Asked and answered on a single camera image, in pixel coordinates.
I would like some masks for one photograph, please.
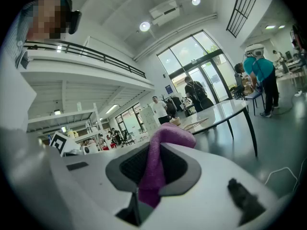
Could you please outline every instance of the blue chair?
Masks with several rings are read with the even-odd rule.
[[[263,96],[262,96],[262,92],[254,91],[253,93],[251,93],[251,94],[249,94],[249,95],[247,95],[247,96],[244,96],[244,98],[245,98],[246,100],[252,100],[252,101],[253,101],[254,116],[255,116],[255,103],[256,103],[256,107],[257,107],[256,98],[257,98],[258,96],[261,96],[261,98],[262,98],[262,103],[263,103],[263,109],[265,109],[265,107],[264,107],[264,100],[263,100]]]

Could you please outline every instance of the blue sign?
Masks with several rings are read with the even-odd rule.
[[[167,86],[165,87],[165,89],[166,89],[166,91],[167,91],[168,94],[170,94],[170,93],[173,92],[172,87],[171,87],[170,85],[167,85]]]

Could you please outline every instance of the air conditioner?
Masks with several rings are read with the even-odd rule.
[[[178,17],[180,15],[180,10],[176,0],[169,0],[149,10],[149,13],[153,17],[152,23],[161,26]]]

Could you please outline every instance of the purple towel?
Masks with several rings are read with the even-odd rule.
[[[160,143],[168,142],[194,148],[194,136],[171,123],[162,124],[150,140],[147,166],[139,183],[139,200],[156,207],[160,202],[159,189],[165,185],[163,165],[160,158]]]

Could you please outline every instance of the metal railing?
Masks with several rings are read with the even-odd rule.
[[[241,31],[245,21],[248,19],[256,0],[236,0],[228,26],[226,28],[235,38]]]
[[[32,50],[48,50],[48,51],[54,51],[58,53],[70,53],[70,54],[76,54],[83,57],[89,57],[93,58],[99,61],[102,61],[104,63],[111,64],[113,66],[117,66],[119,68],[122,68],[124,70],[127,70],[131,73],[137,74],[143,78],[146,78],[145,73],[138,70],[137,68],[130,66],[129,64],[118,60],[114,57],[108,56],[104,53],[101,53],[97,50],[84,47],[79,44],[74,44],[66,41],[61,40],[47,40],[45,42],[36,42],[36,41],[26,41],[24,48],[32,49]]]

